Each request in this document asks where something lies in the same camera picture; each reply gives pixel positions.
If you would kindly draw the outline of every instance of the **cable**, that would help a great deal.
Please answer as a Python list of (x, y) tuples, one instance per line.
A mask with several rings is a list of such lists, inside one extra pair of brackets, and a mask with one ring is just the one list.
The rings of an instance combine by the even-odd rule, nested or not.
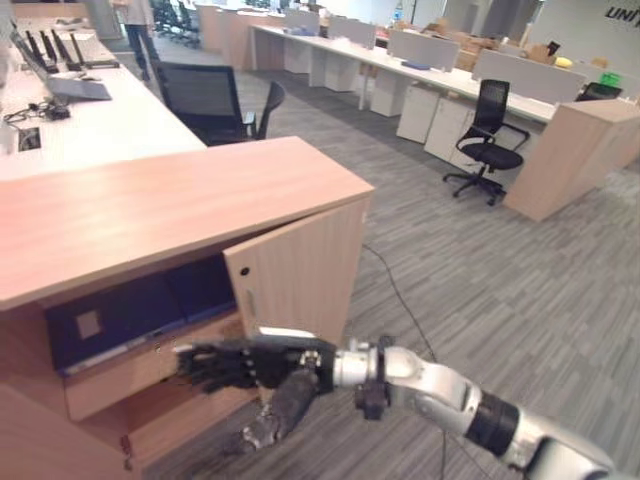
[(396, 281), (393, 278), (393, 275), (391, 273), (391, 269), (389, 268), (389, 265), (387, 264), (386, 260), (382, 257), (382, 255), (380, 255), (378, 252), (376, 252), (373, 248), (371, 248), (366, 243), (363, 243), (362, 246), (364, 247), (365, 250), (369, 250), (376, 257), (378, 257), (378, 259), (384, 265), (384, 268), (387, 270), (387, 276), (389, 277), (389, 281), (391, 282), (391, 286), (393, 287), (394, 292), (396, 292), (396, 297), (398, 297), (398, 300), (400, 300), (400, 303), (404, 307), (404, 309), (407, 312), (407, 314), (409, 314), (409, 317), (411, 317), (411, 320), (413, 320), (414, 325), (416, 326), (416, 328), (420, 332), (420, 336), (422, 337), (422, 340), (424, 341), (424, 344), (427, 346), (427, 350), (429, 351), (429, 355), (431, 355), (432, 360), (435, 363), (438, 363), (438, 358), (436, 357), (436, 354), (433, 351), (433, 348), (431, 348), (431, 343), (429, 343), (429, 340), (427, 339), (427, 336), (424, 334), (424, 330), (422, 330), (422, 327), (418, 323), (418, 319), (415, 317), (415, 315), (413, 314), (413, 312), (411, 311), (411, 309), (407, 305), (407, 302), (404, 301), (404, 298), (402, 298), (402, 295), (400, 295), (400, 291), (398, 290), (398, 286), (396, 285)]
[[(381, 254), (379, 254), (375, 249), (373, 249), (366, 243), (363, 243), (362, 247), (365, 250), (368, 250), (369, 252), (371, 252), (373, 255), (375, 255), (378, 258), (378, 260), (380, 260), (380, 262), (382, 262), (382, 264), (384, 265), (384, 268), (387, 271), (387, 276), (389, 277), (389, 282), (393, 287), (393, 291), (395, 292), (396, 297), (404, 307), (409, 317), (411, 317), (411, 320), (413, 320), (413, 323), (416, 326), (416, 329), (418, 330), (418, 332), (420, 332), (420, 336), (422, 337), (422, 340), (424, 341), (424, 344), (426, 345), (427, 350), (429, 351), (429, 355), (431, 355), (431, 358), (435, 363), (438, 363), (436, 354), (433, 348), (431, 347), (431, 343), (429, 342), (429, 339), (425, 335), (424, 330), (422, 330), (422, 327), (418, 322), (418, 319), (416, 318), (416, 316), (413, 314), (413, 312), (407, 305), (407, 302), (405, 302), (404, 298), (402, 297), (402, 294), (400, 293), (400, 290), (398, 289), (398, 286), (396, 285), (396, 281), (393, 278), (393, 273), (391, 272), (391, 268), (389, 268), (389, 264)], [(441, 430), (442, 430), (442, 449), (441, 449), (442, 457), (440, 461), (440, 480), (445, 480), (446, 470), (447, 470), (447, 432), (444, 429), (441, 429)], [(487, 471), (480, 466), (478, 461), (467, 451), (464, 445), (462, 445), (462, 443), (460, 443), (458, 439), (455, 437), (453, 438), (453, 441), (458, 445), (460, 450), (462, 450), (462, 452), (474, 463), (474, 465), (478, 468), (478, 470), (480, 470), (486, 478), (488, 478), (489, 480), (492, 480), (491, 475), (489, 475)]]

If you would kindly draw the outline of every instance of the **wooden panel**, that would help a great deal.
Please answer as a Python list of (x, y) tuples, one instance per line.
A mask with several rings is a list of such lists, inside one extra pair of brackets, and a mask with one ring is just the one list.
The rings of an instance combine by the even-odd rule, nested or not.
[(198, 11), (198, 24), (200, 26), (200, 43), (207, 52), (219, 52), (222, 50), (224, 37), (219, 18), (222, 11), (216, 5), (196, 4)]
[(0, 478), (130, 478), (122, 453), (0, 385)]
[(237, 70), (252, 70), (251, 26), (282, 26), (281, 18), (271, 16), (243, 15), (233, 11), (224, 11), (221, 25), (224, 31), (222, 57), (227, 65)]
[(630, 162), (639, 130), (640, 110), (618, 100), (561, 105), (505, 205), (543, 220)]
[(66, 380), (69, 416), (82, 420), (174, 374), (172, 347), (202, 338), (242, 336), (237, 312), (164, 335)]
[(127, 400), (136, 464), (143, 468), (257, 398), (255, 389), (213, 395), (164, 383)]
[(367, 207), (353, 202), (225, 250), (247, 332), (289, 327), (341, 340)]
[(284, 38), (251, 29), (254, 70), (284, 70)]
[(372, 190), (295, 137), (4, 182), (0, 310)]
[(0, 382), (66, 417), (64, 387), (51, 364), (42, 309), (30, 304), (0, 315)]
[(122, 453), (120, 439), (129, 434), (127, 411), (122, 403), (102, 410), (76, 425), (111, 449)]
[(87, 18), (84, 3), (14, 3), (13, 12), (16, 18)]

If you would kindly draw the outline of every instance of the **white wall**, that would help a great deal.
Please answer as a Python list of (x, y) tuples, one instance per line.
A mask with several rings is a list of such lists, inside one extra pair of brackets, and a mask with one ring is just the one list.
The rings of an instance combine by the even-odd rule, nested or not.
[[(411, 20), (413, 3), (416, 4), (414, 23), (427, 26), (436, 18), (442, 16), (446, 0), (403, 0), (404, 17)], [(366, 23), (388, 25), (393, 16), (397, 0), (319, 0), (319, 4), (329, 9), (335, 15), (357, 18)]]
[(609, 68), (640, 77), (640, 14), (633, 22), (606, 18), (610, 7), (640, 9), (640, 0), (547, 0), (529, 42), (558, 42), (558, 55), (574, 62), (605, 57)]
[(469, 33), (479, 35), (484, 25), (484, 19), (489, 12), (492, 0), (448, 0), (444, 9), (444, 16), (449, 20), (449, 26), (454, 30), (460, 30), (464, 24), (469, 5), (478, 5), (478, 15)]

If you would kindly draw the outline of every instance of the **laptop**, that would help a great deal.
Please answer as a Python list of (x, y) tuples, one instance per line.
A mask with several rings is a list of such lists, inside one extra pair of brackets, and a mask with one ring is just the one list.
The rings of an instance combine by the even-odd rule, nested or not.
[(62, 101), (111, 100), (111, 95), (109, 95), (107, 88), (101, 83), (56, 78), (49, 75), (17, 30), (14, 29), (11, 32), (10, 38), (22, 54), (24, 61), (29, 65), (29, 68), (42, 80), (42, 83), (56, 99)]

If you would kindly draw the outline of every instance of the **office chair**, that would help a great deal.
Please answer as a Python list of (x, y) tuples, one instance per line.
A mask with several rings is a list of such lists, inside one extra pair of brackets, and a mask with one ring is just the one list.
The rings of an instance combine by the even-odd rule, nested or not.
[[(442, 180), (449, 178), (466, 180), (466, 182), (453, 192), (458, 197), (463, 190), (478, 186), (489, 194), (487, 204), (495, 205), (498, 196), (504, 195), (502, 185), (484, 177), (487, 172), (495, 170), (511, 170), (522, 165), (522, 156), (516, 152), (531, 136), (526, 130), (514, 127), (504, 122), (509, 96), (509, 82), (500, 80), (483, 80), (480, 84), (480, 95), (476, 104), (476, 114), (471, 127), (456, 143), (456, 148), (465, 155), (482, 163), (477, 173), (449, 173)], [(513, 150), (496, 145), (496, 133), (502, 127), (514, 130), (524, 137)]]
[(585, 102), (588, 100), (613, 100), (614, 98), (618, 98), (618, 95), (621, 93), (621, 88), (591, 82), (587, 85), (587, 88), (584, 89), (584, 92), (578, 95), (576, 102)]
[(168, 62), (153, 66), (167, 108), (208, 146), (264, 139), (271, 112), (285, 96), (272, 82), (257, 128), (255, 113), (242, 117), (233, 68)]
[(194, 18), (183, 1), (178, 0), (178, 9), (180, 10), (181, 28), (185, 35), (185, 45), (196, 48), (200, 44), (200, 30), (195, 25)]
[(278, 82), (271, 82), (271, 85), (269, 85), (267, 102), (264, 105), (264, 110), (262, 110), (262, 117), (260, 118), (260, 127), (257, 129), (257, 131), (255, 118), (251, 119), (251, 117), (249, 117), (249, 121), (253, 120), (253, 122), (249, 125), (249, 128), (251, 131), (251, 137), (254, 140), (264, 140), (265, 138), (267, 138), (267, 128), (269, 128), (269, 118), (271, 117), (271, 112), (273, 112), (282, 104), (282, 102), (284, 102), (285, 96), (286, 92), (282, 85), (280, 85)]

